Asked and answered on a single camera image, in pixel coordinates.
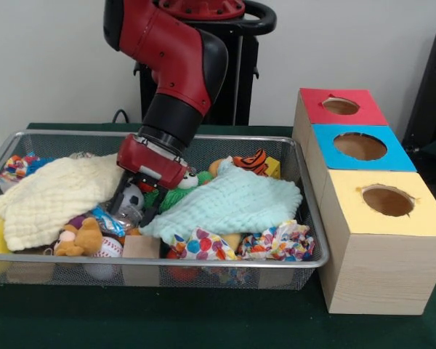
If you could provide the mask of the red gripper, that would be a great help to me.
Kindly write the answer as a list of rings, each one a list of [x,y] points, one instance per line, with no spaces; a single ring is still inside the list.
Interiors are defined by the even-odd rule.
[[[187,162],[168,150],[156,145],[147,138],[128,134],[121,143],[117,155],[117,165],[127,172],[145,177],[145,182],[159,186],[152,207],[145,209],[140,227],[148,225],[158,214],[168,190],[175,189],[188,171]],[[115,214],[124,199],[124,189],[132,176],[122,174],[118,186],[110,200],[110,213]]]

